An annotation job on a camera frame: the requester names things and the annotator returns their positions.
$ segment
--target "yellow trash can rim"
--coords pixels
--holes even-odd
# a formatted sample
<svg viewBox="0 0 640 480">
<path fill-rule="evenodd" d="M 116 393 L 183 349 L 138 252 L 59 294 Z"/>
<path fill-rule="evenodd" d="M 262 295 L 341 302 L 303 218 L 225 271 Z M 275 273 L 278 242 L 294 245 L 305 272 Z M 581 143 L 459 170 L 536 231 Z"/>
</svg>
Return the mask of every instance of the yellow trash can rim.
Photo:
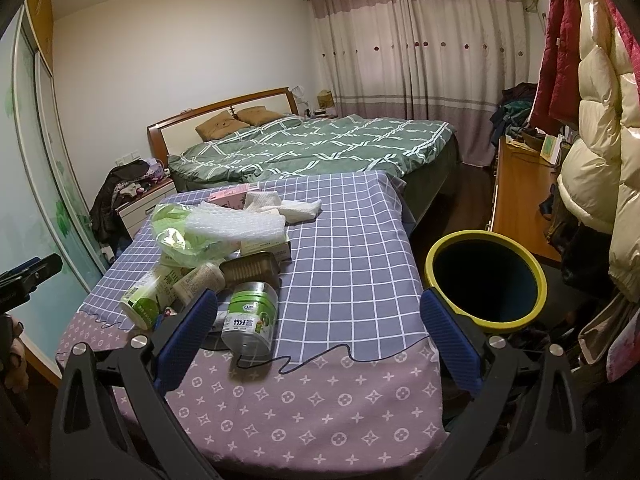
<svg viewBox="0 0 640 480">
<path fill-rule="evenodd" d="M 523 259 L 523 261 L 527 264 L 527 267 L 529 267 L 536 281 L 536 287 L 538 289 L 538 297 L 536 299 L 536 303 L 534 304 L 533 308 L 526 316 L 521 317 L 520 319 L 515 319 L 513 321 L 508 321 L 508 322 L 488 321 L 486 319 L 481 319 L 479 317 L 472 316 L 468 312 L 465 312 L 460 307 L 455 305 L 446 296 L 446 294 L 441 290 L 440 286 L 438 285 L 435 274 L 433 272 L 433 261 L 436 255 L 438 254 L 438 252 L 459 240 L 480 240 L 480 239 L 491 240 L 513 250 L 519 257 Z M 476 323 L 476 325 L 480 326 L 486 332 L 495 332 L 495 333 L 515 332 L 516 330 L 519 330 L 527 326 L 530 322 L 536 319 L 538 314 L 540 314 L 540 311 L 542 311 L 542 308 L 545 306 L 546 277 L 545 277 L 545 273 L 542 270 L 542 267 L 540 266 L 540 263 L 535 259 L 533 254 L 527 251 L 522 245 L 517 243 L 515 240 L 512 240 L 511 238 L 508 238 L 503 235 L 499 235 L 498 233 L 493 233 L 491 231 L 470 229 L 465 231 L 457 231 L 455 233 L 451 233 L 449 235 L 442 237 L 431 247 L 431 249 L 429 250 L 429 253 L 427 254 L 427 259 L 424 263 L 424 273 L 427 278 L 427 281 L 429 282 L 429 285 L 433 286 L 440 293 L 440 295 L 447 301 L 447 303 L 455 313 L 462 314 L 464 316 L 469 316 L 471 319 L 474 320 L 474 323 Z"/>
</svg>

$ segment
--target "hand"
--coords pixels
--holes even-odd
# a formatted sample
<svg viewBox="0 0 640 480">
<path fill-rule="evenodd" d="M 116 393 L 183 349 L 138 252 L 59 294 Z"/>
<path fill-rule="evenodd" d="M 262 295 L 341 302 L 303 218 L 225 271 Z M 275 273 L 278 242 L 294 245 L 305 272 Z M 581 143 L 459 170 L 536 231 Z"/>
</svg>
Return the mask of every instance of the hand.
<svg viewBox="0 0 640 480">
<path fill-rule="evenodd" d="M 20 394 L 29 386 L 27 359 L 24 356 L 24 344 L 20 340 L 24 326 L 13 317 L 12 321 L 14 322 L 14 341 L 9 352 L 9 369 L 4 377 L 4 386 L 14 394 Z"/>
</svg>

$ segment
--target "white towel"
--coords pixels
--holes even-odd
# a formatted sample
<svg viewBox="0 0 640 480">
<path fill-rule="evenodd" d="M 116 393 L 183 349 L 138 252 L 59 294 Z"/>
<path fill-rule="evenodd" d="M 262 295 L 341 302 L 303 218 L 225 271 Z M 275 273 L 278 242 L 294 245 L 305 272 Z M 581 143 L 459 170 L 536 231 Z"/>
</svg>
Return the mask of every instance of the white towel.
<svg viewBox="0 0 640 480">
<path fill-rule="evenodd" d="M 282 215 L 263 215 L 241 209 L 229 209 L 207 202 L 201 203 L 187 216 L 184 230 L 229 242 L 269 242 L 286 240 Z"/>
<path fill-rule="evenodd" d="M 281 200 L 276 191 L 249 191 L 244 199 L 244 210 L 264 213 L 277 210 L 289 224 L 313 220 L 322 207 L 322 201 L 298 202 Z"/>
</svg>

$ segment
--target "wooden headboard frame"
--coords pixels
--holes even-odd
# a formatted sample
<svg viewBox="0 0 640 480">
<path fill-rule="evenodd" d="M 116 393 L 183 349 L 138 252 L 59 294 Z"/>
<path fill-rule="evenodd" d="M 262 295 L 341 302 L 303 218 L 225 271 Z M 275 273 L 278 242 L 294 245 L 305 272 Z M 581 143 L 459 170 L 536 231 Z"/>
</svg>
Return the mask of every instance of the wooden headboard frame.
<svg viewBox="0 0 640 480">
<path fill-rule="evenodd" d="M 289 102 L 289 108 L 291 108 L 291 113 L 297 114 L 298 106 L 296 105 L 296 99 L 295 97 L 293 97 L 293 94 L 289 91 L 289 89 L 274 88 L 273 90 L 263 90 L 262 92 L 256 92 L 255 94 L 247 94 L 240 97 L 226 99 L 225 101 L 218 101 L 217 103 L 201 106 L 200 108 L 196 108 L 195 110 L 185 110 L 176 116 L 169 117 L 168 119 L 159 121 L 156 124 L 152 124 L 146 129 L 146 136 L 149 139 L 149 146 L 151 147 L 151 155 L 160 160 L 165 167 L 167 166 L 169 151 L 167 150 L 166 143 L 164 142 L 164 137 L 162 136 L 163 128 L 174 126 L 174 124 L 181 123 L 199 115 L 208 114 L 209 112 L 213 112 L 215 110 L 230 108 L 234 105 L 239 105 L 249 101 L 255 101 L 258 99 L 263 99 L 265 97 L 272 97 L 281 94 L 286 95 L 287 101 Z"/>
</svg>

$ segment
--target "blue gripper pad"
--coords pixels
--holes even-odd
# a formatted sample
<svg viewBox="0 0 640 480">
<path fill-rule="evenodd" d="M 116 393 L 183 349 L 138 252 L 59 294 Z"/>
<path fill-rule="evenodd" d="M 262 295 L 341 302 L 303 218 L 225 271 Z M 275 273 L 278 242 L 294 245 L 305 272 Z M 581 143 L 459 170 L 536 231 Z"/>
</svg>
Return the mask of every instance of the blue gripper pad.
<svg viewBox="0 0 640 480">
<path fill-rule="evenodd" d="M 420 318 L 435 341 L 456 386 L 477 397 L 482 389 L 480 356 L 433 289 L 428 288 L 420 297 Z"/>
<path fill-rule="evenodd" d="M 175 390 L 200 345 L 211 330 L 218 313 L 218 298 L 212 290 L 205 290 L 195 301 L 191 311 L 182 320 L 156 358 L 154 387 L 161 396 Z"/>
</svg>

